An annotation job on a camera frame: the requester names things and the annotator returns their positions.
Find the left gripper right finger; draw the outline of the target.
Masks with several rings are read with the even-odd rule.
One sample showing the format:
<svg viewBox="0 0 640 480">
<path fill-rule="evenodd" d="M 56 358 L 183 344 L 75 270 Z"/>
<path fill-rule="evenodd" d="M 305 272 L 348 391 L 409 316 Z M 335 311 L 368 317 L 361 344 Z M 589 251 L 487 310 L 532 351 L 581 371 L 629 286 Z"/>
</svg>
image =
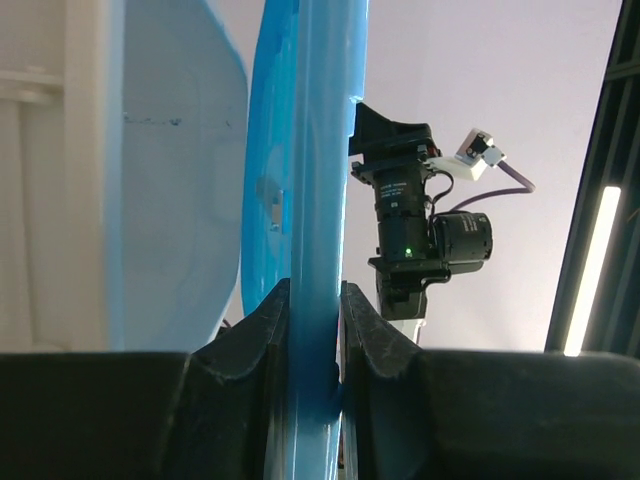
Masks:
<svg viewBox="0 0 640 480">
<path fill-rule="evenodd" d="M 426 350 L 341 292 L 348 479 L 635 479 L 639 363 Z"/>
</svg>

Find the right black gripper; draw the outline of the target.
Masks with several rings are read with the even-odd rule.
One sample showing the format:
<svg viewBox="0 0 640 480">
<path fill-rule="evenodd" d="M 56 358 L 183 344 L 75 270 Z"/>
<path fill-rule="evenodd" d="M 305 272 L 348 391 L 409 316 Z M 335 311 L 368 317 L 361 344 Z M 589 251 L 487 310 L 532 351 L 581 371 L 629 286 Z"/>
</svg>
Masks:
<svg viewBox="0 0 640 480">
<path fill-rule="evenodd" d="M 351 174 L 374 190 L 378 246 L 383 260 L 435 260 L 425 183 L 426 162 L 440 154 L 427 123 L 403 123 L 365 103 L 355 110 L 348 154 L 361 155 Z"/>
</svg>

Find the white plastic bin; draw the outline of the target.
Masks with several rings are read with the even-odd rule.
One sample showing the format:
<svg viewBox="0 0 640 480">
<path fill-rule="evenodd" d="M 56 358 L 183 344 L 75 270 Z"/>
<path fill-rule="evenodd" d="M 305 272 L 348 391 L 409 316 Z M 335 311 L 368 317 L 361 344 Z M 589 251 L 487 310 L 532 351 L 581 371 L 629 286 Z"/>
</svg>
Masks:
<svg viewBox="0 0 640 480">
<path fill-rule="evenodd" d="M 1 348 L 193 351 L 239 268 L 248 85 L 210 1 L 1 5 Z"/>
</svg>

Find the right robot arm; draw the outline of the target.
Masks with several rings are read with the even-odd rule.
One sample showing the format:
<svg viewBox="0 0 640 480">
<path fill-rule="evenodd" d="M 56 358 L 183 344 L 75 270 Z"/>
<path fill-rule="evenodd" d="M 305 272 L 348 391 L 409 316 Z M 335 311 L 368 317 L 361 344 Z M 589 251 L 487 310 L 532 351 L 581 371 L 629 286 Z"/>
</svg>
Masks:
<svg viewBox="0 0 640 480">
<path fill-rule="evenodd" d="M 474 146 L 480 136 L 471 131 L 456 154 L 445 156 L 428 124 L 393 121 L 365 103 L 355 108 L 348 154 L 356 159 L 352 176 L 374 191 L 378 245 L 368 263 L 376 272 L 378 309 L 413 342 L 425 323 L 427 288 L 479 271 L 492 253 L 486 215 L 438 212 L 452 190 L 427 190 L 439 175 L 450 182 L 480 178 L 487 167 Z"/>
</svg>

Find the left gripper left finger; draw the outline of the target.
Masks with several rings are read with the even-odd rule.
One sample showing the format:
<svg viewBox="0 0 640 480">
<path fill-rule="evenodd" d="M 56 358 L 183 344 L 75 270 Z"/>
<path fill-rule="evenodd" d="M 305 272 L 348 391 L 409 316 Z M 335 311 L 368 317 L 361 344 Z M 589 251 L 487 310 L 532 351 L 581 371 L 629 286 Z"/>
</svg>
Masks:
<svg viewBox="0 0 640 480">
<path fill-rule="evenodd" d="M 5 479 L 282 479 L 289 283 L 193 353 L 5 354 Z"/>
</svg>

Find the blue plastic tray lid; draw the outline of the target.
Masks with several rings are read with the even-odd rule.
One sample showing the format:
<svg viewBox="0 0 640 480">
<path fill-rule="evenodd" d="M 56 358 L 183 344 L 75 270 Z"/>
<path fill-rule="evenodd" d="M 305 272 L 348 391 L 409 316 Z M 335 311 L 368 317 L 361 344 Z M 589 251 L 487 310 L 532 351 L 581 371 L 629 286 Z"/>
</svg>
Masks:
<svg viewBox="0 0 640 480">
<path fill-rule="evenodd" d="M 269 1 L 250 90 L 241 243 L 246 313 L 277 291 L 268 479 L 337 474 L 336 349 L 348 143 L 364 96 L 365 1 Z"/>
</svg>

